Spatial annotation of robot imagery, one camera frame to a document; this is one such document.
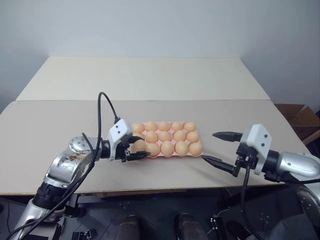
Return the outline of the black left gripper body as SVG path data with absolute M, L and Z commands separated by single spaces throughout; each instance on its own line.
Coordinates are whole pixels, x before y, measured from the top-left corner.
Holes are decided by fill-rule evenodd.
M 121 160 L 122 162 L 133 161 L 133 156 L 129 151 L 130 144 L 133 143 L 133 136 L 126 135 L 116 147 L 115 159 Z

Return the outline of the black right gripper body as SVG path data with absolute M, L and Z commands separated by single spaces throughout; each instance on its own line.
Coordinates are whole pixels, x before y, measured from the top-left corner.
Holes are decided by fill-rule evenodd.
M 258 152 L 255 148 L 240 143 L 236 150 L 237 158 L 235 161 L 235 173 L 239 173 L 241 168 L 246 169 L 247 166 L 254 170 L 258 162 Z

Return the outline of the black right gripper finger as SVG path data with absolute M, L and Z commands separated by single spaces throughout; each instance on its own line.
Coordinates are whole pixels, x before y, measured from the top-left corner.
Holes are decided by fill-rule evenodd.
M 234 177 L 237 177 L 239 174 L 240 169 L 234 165 L 231 165 L 229 163 L 223 162 L 221 159 L 209 155 L 202 155 L 202 159 L 204 159 L 208 164 L 211 166 L 220 169 L 222 171 L 225 171 L 227 173 L 230 173 Z
M 232 131 L 220 131 L 213 133 L 212 136 L 227 142 L 240 142 L 243 134 Z

